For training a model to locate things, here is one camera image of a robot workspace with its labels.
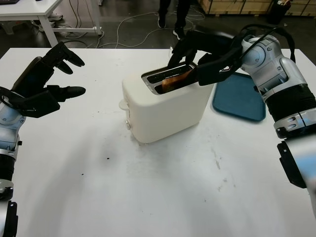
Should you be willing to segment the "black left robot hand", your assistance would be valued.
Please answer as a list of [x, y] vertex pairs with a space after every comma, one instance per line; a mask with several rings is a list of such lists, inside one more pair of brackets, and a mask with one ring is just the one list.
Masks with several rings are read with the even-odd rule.
[[78, 67], [84, 66], [82, 59], [60, 42], [43, 57], [36, 57], [14, 83], [11, 91], [25, 98], [48, 91], [58, 102], [85, 94], [86, 89], [80, 86], [59, 87], [46, 84], [53, 75], [54, 68], [68, 75], [73, 73], [65, 61]]

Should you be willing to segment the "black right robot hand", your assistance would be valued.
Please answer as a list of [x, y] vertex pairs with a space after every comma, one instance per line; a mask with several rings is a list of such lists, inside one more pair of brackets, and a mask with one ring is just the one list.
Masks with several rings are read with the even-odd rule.
[[219, 31], [190, 30], [174, 46], [167, 67], [174, 68], [182, 59], [190, 64], [198, 51], [205, 52], [197, 64], [200, 72], [205, 70], [218, 74], [225, 68], [236, 70], [241, 66], [240, 37]]

